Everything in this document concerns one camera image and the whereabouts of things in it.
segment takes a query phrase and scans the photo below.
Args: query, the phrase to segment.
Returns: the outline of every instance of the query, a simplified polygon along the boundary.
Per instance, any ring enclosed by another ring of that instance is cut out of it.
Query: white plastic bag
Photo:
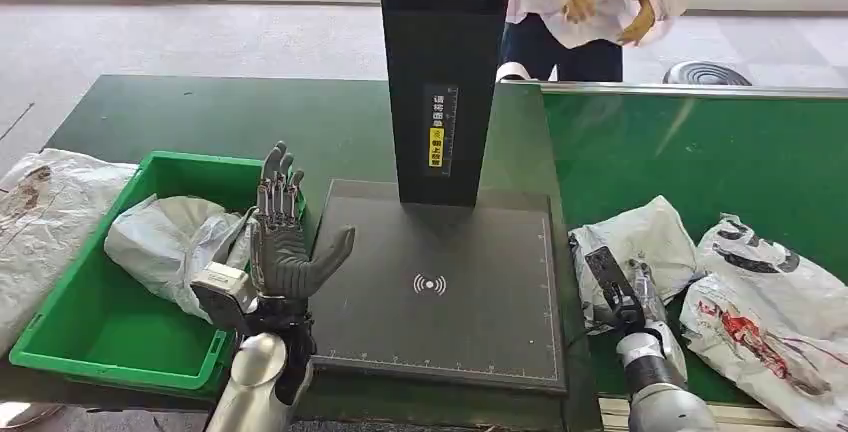
[[[698,268],[689,349],[795,426],[848,430],[848,288],[733,215],[704,235]]]
[[[683,228],[677,210],[661,195],[638,209],[575,229],[571,238],[576,242],[572,250],[574,268],[587,327],[608,321],[612,316],[585,258],[586,254],[603,246],[609,247],[631,284],[634,273],[627,261],[636,259],[647,263],[664,303],[696,278],[695,244]]]
[[[136,166],[55,149],[24,156],[0,180],[0,355],[41,302]]]
[[[103,248],[152,294],[211,323],[191,281],[213,260],[244,269],[247,219],[208,200],[151,195],[115,219]]]

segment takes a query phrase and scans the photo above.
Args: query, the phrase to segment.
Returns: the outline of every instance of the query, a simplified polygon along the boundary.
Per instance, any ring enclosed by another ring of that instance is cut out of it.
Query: robotic arm
[[[265,159],[250,223],[250,273],[211,263],[192,290],[212,322],[247,337],[207,432],[280,432],[312,380],[309,297],[353,251],[355,230],[312,260],[306,252],[300,197],[303,172],[278,143]]]
[[[686,390],[683,351],[666,323],[646,264],[631,261],[636,290],[609,248],[586,256],[586,263],[613,311],[613,325],[624,332],[616,346],[630,395],[631,432],[716,432],[707,404]]]

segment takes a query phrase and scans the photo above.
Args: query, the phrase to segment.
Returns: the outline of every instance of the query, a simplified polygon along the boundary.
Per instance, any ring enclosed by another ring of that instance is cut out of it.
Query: dark pants
[[[501,64],[518,62],[530,77],[548,80],[554,65],[557,80],[621,82],[621,46],[593,40],[567,49],[551,35],[542,18],[528,14],[519,24],[506,24],[501,43]]]

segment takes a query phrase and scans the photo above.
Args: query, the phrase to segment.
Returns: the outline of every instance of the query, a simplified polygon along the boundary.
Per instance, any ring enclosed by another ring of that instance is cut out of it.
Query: black round object
[[[709,62],[681,62],[668,69],[664,84],[751,85],[742,74],[723,65]]]

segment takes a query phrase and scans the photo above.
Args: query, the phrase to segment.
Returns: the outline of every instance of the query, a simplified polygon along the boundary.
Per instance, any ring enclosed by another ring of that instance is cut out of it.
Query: green tray
[[[147,156],[12,348],[10,362],[114,387],[214,395],[232,360],[233,332],[152,295],[109,259],[103,242],[120,213],[154,193],[245,212],[255,203],[261,168],[257,160]]]

